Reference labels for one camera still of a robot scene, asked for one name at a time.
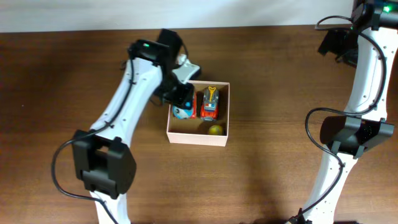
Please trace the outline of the red toy truck blue tracks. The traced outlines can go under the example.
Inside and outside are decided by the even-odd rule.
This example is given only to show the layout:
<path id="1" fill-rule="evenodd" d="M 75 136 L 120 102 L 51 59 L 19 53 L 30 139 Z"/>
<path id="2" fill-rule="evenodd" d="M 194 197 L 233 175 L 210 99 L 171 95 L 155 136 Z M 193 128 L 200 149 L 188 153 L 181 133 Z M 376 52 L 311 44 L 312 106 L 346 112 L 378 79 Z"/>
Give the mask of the red toy truck blue tracks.
<path id="1" fill-rule="evenodd" d="M 195 119 L 197 117 L 197 93 L 193 93 L 193 100 L 192 100 L 192 115 L 190 116 L 191 119 Z"/>

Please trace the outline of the red toy truck yellow ladder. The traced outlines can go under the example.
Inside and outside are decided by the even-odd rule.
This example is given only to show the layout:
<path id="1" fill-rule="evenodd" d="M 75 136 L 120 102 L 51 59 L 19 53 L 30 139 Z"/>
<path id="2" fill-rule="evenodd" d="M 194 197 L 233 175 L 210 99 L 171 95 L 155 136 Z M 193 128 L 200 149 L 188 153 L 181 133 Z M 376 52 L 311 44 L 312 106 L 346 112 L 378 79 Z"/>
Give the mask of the red toy truck yellow ladder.
<path id="1" fill-rule="evenodd" d="M 208 86 L 203 93 L 200 118 L 205 121 L 215 121 L 218 118 L 219 91 L 215 86 Z"/>

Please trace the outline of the white cardboard box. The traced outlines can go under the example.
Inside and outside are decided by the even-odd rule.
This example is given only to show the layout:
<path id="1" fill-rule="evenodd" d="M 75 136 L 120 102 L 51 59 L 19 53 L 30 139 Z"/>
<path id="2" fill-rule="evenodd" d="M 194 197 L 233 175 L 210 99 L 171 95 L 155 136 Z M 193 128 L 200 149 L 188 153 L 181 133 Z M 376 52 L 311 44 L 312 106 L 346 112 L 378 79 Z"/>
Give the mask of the white cardboard box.
<path id="1" fill-rule="evenodd" d="M 197 94 L 197 117 L 195 119 L 178 119 L 173 115 L 172 107 L 169 107 L 167 120 L 167 137 L 169 142 L 177 144 L 196 144 L 206 146 L 225 147 L 229 136 L 229 106 L 230 84 L 228 82 L 211 82 L 191 80 Z M 213 86 L 219 91 L 219 113 L 215 121 L 204 121 L 200 118 L 200 108 L 204 90 Z M 222 127 L 221 135 L 209 135 L 209 129 L 219 125 Z"/>

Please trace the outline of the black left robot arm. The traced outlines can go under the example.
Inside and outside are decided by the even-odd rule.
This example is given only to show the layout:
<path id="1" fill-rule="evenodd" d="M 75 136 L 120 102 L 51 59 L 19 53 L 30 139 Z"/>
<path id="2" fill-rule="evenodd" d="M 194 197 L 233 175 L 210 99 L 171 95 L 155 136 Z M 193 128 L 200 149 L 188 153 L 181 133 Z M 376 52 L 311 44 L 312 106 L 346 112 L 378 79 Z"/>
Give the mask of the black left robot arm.
<path id="1" fill-rule="evenodd" d="M 140 39 L 131 44 L 123 78 L 107 108 L 89 131 L 78 130 L 73 136 L 76 177 L 94 199 L 100 223 L 130 222 L 126 193 L 137 169 L 131 139 L 150 98 L 193 108 L 189 79 L 200 67 L 180 54 L 184 48 L 180 36 L 168 29 L 162 29 L 155 42 Z"/>

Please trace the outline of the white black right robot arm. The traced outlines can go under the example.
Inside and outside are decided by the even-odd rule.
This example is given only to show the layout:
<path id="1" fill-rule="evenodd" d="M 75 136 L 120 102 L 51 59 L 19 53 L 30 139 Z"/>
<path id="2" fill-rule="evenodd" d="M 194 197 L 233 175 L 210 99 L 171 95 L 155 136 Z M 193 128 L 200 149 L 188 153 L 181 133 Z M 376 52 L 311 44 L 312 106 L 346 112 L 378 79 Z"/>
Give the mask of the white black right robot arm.
<path id="1" fill-rule="evenodd" d="M 388 140 L 394 125 L 387 123 L 387 90 L 397 53 L 397 1 L 362 0 L 353 3 L 350 27 L 321 27 L 318 51 L 333 53 L 337 62 L 355 67 L 351 95 L 343 111 L 329 112 L 312 142 L 322 161 L 312 192 L 288 223 L 333 223 L 336 205 L 350 171 L 370 149 Z"/>

